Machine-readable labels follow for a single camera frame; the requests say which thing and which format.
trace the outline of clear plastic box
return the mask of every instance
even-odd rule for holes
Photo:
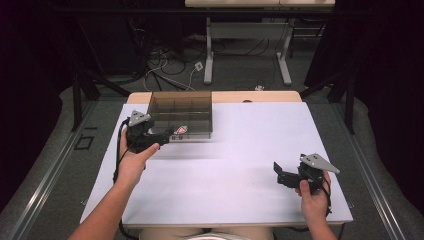
[[[147,113],[155,121],[152,133],[173,129],[170,141],[211,138],[211,92],[154,92]]]

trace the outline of white paper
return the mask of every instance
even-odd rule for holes
[[[117,131],[134,109],[146,112],[147,105],[123,106],[81,221],[112,187]],[[273,163],[297,173],[302,153],[328,159],[307,105],[216,103],[212,116],[210,141],[166,144],[148,160],[123,223],[133,227],[304,223],[300,197],[277,183]],[[352,221],[336,175],[330,177],[333,213],[327,220]]]

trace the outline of white table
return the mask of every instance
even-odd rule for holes
[[[186,7],[194,8],[332,8],[335,0],[186,0]],[[283,39],[281,52],[277,52],[278,64],[285,85],[291,85],[286,57],[291,41],[295,19],[285,23],[213,23],[206,19],[207,56],[204,83],[212,83],[213,52],[212,38],[233,39]]]
[[[301,153],[328,159],[306,103],[292,97],[292,102],[219,103],[220,94],[212,95],[211,140],[167,144],[149,159],[123,215],[126,227],[305,225],[300,198],[277,184],[273,162],[295,173]],[[81,221],[112,186],[120,123],[132,110],[146,112],[147,107],[123,106]],[[330,176],[333,213],[327,220],[332,225],[350,222],[337,178]]]

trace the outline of power outlet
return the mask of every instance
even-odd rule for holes
[[[194,67],[196,67],[197,71],[200,71],[203,69],[203,64],[201,62],[197,62],[196,64],[194,64]]]

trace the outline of gray carpet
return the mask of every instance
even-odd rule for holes
[[[187,40],[188,45],[184,56],[187,61],[185,65],[176,59],[169,59],[168,65],[164,67],[167,73],[157,70],[165,75],[184,84],[189,83],[190,73],[197,61],[204,63],[204,43]],[[285,86],[282,83],[281,74],[275,61],[275,49],[279,42],[270,42],[266,47],[263,42],[256,50],[259,56],[226,56],[218,53],[246,53],[258,42],[256,40],[227,40],[216,41],[213,83],[203,84],[202,72],[195,72],[192,79],[192,87],[196,90],[253,90],[256,85],[265,86],[265,90],[297,90],[302,91],[310,61],[312,59],[316,40],[296,40],[294,58],[288,60],[288,67],[293,80],[293,85]],[[157,67],[154,60],[150,63],[152,68]],[[143,81],[136,81],[123,85],[130,91],[146,91]],[[152,77],[146,82],[150,90],[159,89]],[[163,90],[175,88],[161,83]],[[82,126],[82,138],[75,142],[66,159],[66,165],[60,172],[50,194],[42,206],[34,222],[29,224],[25,239],[65,239],[77,227],[84,205],[81,202],[87,198],[94,185],[97,172],[103,159],[104,152],[109,144],[112,131],[119,116],[122,104],[126,101],[110,89],[99,86],[102,97],[95,103],[87,121]],[[326,94],[328,89],[316,92],[306,99],[311,114],[315,120],[323,144],[333,164],[341,170],[338,180],[346,199],[354,207],[351,209],[354,221],[346,224],[343,239],[390,239],[381,215],[376,208],[375,199],[370,195],[369,187],[364,181],[357,160],[357,149],[352,145],[351,136],[346,133],[341,124],[341,104],[328,104]],[[46,148],[35,163],[31,173],[28,175],[21,188],[15,194],[14,199],[6,207],[0,216],[0,238],[7,239],[22,212],[27,206],[37,186],[47,173],[49,166],[60,154],[65,145],[72,126],[71,92],[69,90],[62,94],[64,108],[55,131],[52,133]],[[401,191],[387,173],[378,158],[375,149],[372,129],[370,127],[367,108],[360,102],[355,103],[354,129],[355,140],[359,143],[363,155],[366,157],[373,174],[379,181],[379,186],[384,192],[393,214],[403,229],[405,239],[420,239],[424,236],[424,220],[422,215],[412,207],[404,198]],[[298,233],[286,228],[276,228],[278,239],[310,239],[309,233]],[[115,239],[124,239],[119,233]]]

